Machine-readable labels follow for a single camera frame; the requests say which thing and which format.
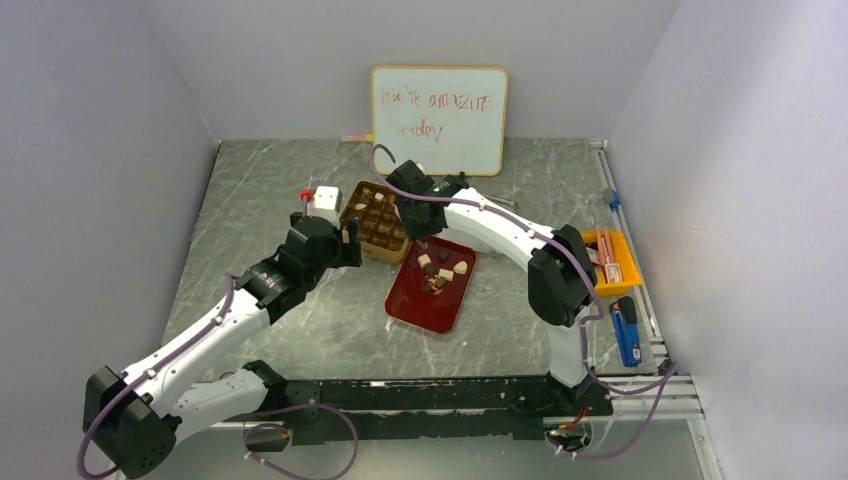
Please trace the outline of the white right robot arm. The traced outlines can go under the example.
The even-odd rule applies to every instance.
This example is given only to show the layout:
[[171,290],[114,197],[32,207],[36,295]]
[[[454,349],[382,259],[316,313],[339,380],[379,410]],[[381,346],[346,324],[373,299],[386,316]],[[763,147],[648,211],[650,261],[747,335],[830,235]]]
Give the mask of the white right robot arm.
[[456,176],[434,179],[408,160],[383,179],[398,196],[408,236],[425,239],[445,230],[473,237],[523,269],[528,303],[546,325],[550,343],[549,389],[553,408],[576,413],[588,400],[586,323],[601,301],[597,277],[580,232],[528,221],[490,201]]

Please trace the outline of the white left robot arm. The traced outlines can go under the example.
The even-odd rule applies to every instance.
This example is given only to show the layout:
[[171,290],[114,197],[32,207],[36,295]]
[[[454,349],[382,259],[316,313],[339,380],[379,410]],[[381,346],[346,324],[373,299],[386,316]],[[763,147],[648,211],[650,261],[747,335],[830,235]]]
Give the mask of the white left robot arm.
[[199,383],[217,359],[268,329],[303,303],[329,269],[362,263],[361,228],[295,212],[285,241],[241,275],[225,276],[224,297],[193,325],[144,359],[115,371],[104,366],[86,382],[84,437],[76,470],[96,445],[111,461],[104,479],[122,472],[138,479],[158,467],[175,446],[209,426],[243,414],[271,420],[296,412],[287,380],[261,360],[229,377]]

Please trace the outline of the gold chocolate tin box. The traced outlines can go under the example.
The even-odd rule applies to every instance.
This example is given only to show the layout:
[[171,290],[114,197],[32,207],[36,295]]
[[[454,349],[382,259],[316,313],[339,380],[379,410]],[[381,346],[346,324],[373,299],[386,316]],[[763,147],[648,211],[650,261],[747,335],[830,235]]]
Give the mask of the gold chocolate tin box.
[[[383,193],[385,200],[376,202],[374,195]],[[362,254],[399,264],[410,248],[406,230],[395,212],[396,195],[382,184],[360,181],[349,195],[341,211],[341,222],[359,217]]]

